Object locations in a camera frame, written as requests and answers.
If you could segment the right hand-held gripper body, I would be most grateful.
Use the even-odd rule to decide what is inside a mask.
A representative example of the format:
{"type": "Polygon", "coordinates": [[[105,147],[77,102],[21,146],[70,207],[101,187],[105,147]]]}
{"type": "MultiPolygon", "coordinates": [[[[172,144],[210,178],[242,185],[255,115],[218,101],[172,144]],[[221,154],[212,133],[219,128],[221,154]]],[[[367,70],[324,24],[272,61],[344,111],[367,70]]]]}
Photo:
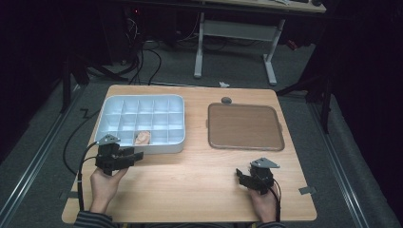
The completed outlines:
{"type": "Polygon", "coordinates": [[[272,168],[278,168],[278,165],[266,158],[260,158],[250,162],[250,177],[247,181],[247,187],[259,191],[261,195],[268,193],[274,185],[274,175],[272,168]]]}

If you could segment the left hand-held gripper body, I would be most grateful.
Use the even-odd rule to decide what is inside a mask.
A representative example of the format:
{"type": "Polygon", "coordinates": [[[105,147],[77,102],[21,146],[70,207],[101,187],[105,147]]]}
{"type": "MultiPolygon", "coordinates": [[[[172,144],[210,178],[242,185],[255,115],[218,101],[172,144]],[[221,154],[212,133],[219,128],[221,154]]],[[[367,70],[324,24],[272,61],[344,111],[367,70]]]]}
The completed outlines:
{"type": "Polygon", "coordinates": [[[98,141],[99,147],[95,165],[109,176],[112,175],[113,171],[132,166],[130,162],[133,155],[124,156],[119,141],[119,138],[110,134],[105,135],[98,141]]]}

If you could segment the pale pink sock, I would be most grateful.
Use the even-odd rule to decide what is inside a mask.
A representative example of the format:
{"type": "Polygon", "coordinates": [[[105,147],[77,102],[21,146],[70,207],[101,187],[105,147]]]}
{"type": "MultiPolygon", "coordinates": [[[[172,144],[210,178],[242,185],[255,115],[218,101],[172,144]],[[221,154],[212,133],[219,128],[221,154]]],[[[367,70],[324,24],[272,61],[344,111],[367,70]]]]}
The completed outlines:
{"type": "Polygon", "coordinates": [[[135,139],[135,144],[136,145],[147,145],[150,143],[150,138],[151,138],[151,134],[149,131],[141,131],[135,139]]]}

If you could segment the white compartment storage box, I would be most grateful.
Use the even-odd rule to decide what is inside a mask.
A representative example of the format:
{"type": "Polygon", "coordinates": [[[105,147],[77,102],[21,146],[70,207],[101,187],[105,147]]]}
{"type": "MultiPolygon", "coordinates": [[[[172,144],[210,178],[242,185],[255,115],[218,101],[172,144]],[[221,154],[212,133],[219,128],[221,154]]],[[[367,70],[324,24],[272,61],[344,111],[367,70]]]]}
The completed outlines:
{"type": "Polygon", "coordinates": [[[180,95],[110,96],[103,103],[94,140],[110,134],[120,139],[120,147],[134,146],[147,155],[179,153],[185,140],[184,114],[180,95]],[[149,144],[135,144],[141,131],[150,132],[149,144]]]}

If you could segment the person's right hand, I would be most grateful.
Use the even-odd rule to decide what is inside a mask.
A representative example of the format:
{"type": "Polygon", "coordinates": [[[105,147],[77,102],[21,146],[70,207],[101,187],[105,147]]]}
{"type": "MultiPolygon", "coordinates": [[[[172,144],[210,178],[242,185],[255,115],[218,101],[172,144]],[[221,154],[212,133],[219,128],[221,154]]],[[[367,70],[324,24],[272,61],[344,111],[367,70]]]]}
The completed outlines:
{"type": "Polygon", "coordinates": [[[261,222],[273,222],[277,220],[278,214],[278,189],[272,187],[265,195],[259,191],[249,189],[253,208],[261,222]]]}

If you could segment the person's left hand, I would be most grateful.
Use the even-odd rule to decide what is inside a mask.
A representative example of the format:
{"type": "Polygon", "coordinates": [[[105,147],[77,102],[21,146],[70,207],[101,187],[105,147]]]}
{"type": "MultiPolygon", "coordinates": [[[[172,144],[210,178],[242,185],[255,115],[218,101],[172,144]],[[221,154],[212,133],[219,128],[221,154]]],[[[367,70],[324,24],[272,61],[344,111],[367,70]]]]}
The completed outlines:
{"type": "Polygon", "coordinates": [[[125,176],[128,169],[119,170],[113,176],[104,173],[100,168],[96,168],[90,177],[92,203],[89,207],[91,213],[104,214],[108,205],[115,197],[119,183],[125,176]]]}

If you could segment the brown square tray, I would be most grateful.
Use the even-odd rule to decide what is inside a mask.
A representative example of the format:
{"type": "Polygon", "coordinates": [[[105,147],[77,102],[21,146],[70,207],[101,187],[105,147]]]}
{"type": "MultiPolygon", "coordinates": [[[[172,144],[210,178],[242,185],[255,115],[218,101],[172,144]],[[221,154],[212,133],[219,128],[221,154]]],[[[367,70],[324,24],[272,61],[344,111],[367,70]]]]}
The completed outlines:
{"type": "Polygon", "coordinates": [[[281,151],[285,147],[278,114],[269,105],[210,104],[207,129],[214,148],[281,151]]]}

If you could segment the black stand legs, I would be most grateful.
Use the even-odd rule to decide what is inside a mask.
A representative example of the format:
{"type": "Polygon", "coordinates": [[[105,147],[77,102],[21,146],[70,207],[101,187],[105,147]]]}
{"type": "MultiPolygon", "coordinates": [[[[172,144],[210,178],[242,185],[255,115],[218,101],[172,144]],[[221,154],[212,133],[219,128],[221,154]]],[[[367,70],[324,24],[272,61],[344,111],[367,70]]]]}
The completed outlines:
{"type": "Polygon", "coordinates": [[[106,77],[115,81],[125,81],[125,78],[113,73],[107,68],[97,64],[96,62],[74,53],[67,56],[63,62],[62,82],[63,82],[63,100],[62,100],[62,113],[66,113],[71,104],[71,77],[74,77],[76,83],[80,86],[87,86],[89,84],[89,77],[86,73],[86,68],[92,67],[97,71],[104,74],[106,77]]]}
{"type": "Polygon", "coordinates": [[[319,123],[325,133],[329,133],[328,120],[331,111],[330,102],[332,95],[332,78],[325,75],[316,75],[299,80],[297,83],[277,91],[278,96],[284,96],[293,91],[306,90],[305,100],[307,103],[321,102],[319,123]]]}

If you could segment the white-legged wooden desk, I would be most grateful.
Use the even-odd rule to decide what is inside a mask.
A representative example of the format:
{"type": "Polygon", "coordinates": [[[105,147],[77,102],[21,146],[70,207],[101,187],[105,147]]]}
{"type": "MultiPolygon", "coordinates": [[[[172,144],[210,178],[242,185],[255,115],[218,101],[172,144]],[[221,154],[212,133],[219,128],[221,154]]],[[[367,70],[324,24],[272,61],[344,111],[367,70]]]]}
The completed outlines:
{"type": "MultiPolygon", "coordinates": [[[[201,0],[203,7],[215,5],[238,6],[252,10],[274,10],[275,12],[318,13],[326,12],[326,7],[320,0],[201,0]]],[[[274,25],[259,25],[256,23],[231,22],[225,19],[206,19],[202,12],[199,17],[198,50],[196,53],[194,77],[202,76],[203,40],[205,36],[235,38],[241,40],[269,42],[271,46],[262,55],[268,82],[271,86],[277,84],[277,78],[272,65],[272,58],[278,45],[285,24],[281,16],[274,25]]]]}

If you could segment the metal floor rail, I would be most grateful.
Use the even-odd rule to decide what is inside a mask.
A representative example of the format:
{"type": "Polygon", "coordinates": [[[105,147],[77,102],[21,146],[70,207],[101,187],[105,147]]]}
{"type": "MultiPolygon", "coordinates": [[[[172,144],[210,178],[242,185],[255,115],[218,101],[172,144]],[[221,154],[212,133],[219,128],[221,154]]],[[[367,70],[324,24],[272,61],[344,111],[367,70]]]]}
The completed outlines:
{"type": "Polygon", "coordinates": [[[70,103],[63,111],[63,89],[58,86],[29,122],[29,127],[0,165],[0,228],[7,228],[30,189],[61,132],[84,85],[71,89],[70,103]]]}
{"type": "Polygon", "coordinates": [[[352,216],[356,228],[369,228],[369,223],[364,215],[361,205],[353,186],[351,185],[342,163],[336,153],[336,148],[328,133],[323,129],[320,122],[320,114],[315,104],[309,104],[308,108],[313,116],[321,138],[325,143],[326,152],[330,160],[330,166],[336,177],[337,184],[352,216]]]}

